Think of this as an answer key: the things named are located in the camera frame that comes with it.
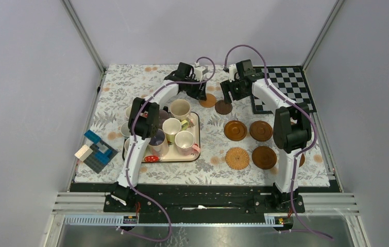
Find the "light bamboo coaster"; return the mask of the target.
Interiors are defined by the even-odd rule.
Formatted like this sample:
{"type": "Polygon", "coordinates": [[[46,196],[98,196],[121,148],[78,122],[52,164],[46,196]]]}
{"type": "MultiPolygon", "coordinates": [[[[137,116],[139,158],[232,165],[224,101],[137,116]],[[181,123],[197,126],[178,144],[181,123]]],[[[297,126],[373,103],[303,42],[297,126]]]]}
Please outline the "light bamboo coaster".
{"type": "Polygon", "coordinates": [[[206,94],[205,100],[199,100],[199,104],[204,108],[214,107],[216,102],[217,102],[216,97],[209,93],[206,94]]]}

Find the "dark walnut coaster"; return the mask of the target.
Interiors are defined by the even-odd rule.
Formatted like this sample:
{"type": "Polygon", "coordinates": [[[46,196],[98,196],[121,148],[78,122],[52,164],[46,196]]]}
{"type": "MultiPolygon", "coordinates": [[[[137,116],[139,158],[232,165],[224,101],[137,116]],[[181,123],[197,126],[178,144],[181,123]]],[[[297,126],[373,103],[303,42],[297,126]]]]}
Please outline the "dark walnut coaster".
{"type": "Polygon", "coordinates": [[[221,115],[227,115],[227,114],[231,113],[231,111],[233,109],[232,104],[226,103],[224,100],[217,101],[214,108],[215,108],[216,112],[221,114],[221,115]]]}

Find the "black white chessboard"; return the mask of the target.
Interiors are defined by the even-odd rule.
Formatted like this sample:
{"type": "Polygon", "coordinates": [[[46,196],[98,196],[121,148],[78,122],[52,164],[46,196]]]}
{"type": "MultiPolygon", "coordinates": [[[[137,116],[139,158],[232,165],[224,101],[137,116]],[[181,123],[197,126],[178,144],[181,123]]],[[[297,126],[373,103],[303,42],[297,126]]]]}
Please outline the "black white chessboard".
{"type": "MultiPolygon", "coordinates": [[[[274,86],[290,99],[306,103],[310,113],[317,111],[301,66],[267,66],[267,75],[274,86]]],[[[250,101],[254,114],[272,113],[261,99],[251,96],[250,101]]]]}

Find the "woven rattan coaster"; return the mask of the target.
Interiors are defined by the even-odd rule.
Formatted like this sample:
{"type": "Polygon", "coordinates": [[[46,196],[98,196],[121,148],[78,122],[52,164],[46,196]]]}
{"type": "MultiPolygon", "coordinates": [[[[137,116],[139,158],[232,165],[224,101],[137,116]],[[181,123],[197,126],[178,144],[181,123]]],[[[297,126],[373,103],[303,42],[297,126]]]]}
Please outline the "woven rattan coaster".
{"type": "Polygon", "coordinates": [[[231,169],[242,170],[249,166],[250,158],[243,148],[233,147],[227,151],[225,162],[231,169]]]}

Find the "brown ridged wooden coaster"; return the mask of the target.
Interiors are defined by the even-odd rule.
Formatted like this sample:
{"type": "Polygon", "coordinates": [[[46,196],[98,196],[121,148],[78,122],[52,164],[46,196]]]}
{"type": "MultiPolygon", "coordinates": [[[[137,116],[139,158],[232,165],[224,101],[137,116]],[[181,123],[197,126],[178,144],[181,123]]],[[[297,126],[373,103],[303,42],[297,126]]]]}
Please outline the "brown ridged wooden coaster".
{"type": "Polygon", "coordinates": [[[277,162],[277,155],[268,146],[259,146],[252,152],[252,161],[260,169],[272,169],[277,162]]]}

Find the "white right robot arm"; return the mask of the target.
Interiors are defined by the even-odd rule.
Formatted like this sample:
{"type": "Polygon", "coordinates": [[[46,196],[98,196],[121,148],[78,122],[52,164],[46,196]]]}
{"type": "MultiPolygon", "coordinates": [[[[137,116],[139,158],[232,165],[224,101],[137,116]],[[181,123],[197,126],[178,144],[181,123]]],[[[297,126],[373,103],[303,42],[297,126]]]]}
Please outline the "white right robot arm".
{"type": "Polygon", "coordinates": [[[313,121],[309,116],[309,107],[286,96],[266,73],[257,73],[251,60],[227,66],[224,71],[229,75],[228,80],[221,82],[226,103],[252,95],[274,113],[273,139],[279,149],[279,173],[271,204],[276,211],[284,212],[294,206],[298,198],[295,179],[299,160],[312,139],[313,121]]]}

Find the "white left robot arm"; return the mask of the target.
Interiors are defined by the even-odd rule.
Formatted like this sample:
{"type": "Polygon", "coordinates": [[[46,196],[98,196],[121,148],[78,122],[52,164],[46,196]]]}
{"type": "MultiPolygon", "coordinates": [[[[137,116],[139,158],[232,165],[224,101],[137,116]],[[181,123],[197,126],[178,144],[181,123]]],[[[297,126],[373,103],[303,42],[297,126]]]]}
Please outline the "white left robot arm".
{"type": "Polygon", "coordinates": [[[138,183],[139,168],[143,161],[149,141],[158,131],[160,105],[180,92],[186,93],[196,100],[205,100],[208,79],[206,66],[180,62],[177,69],[167,75],[162,85],[147,98],[133,100],[128,127],[130,131],[127,157],[123,172],[119,175],[111,195],[122,211],[130,211],[135,207],[136,199],[133,189],[138,183]]]}

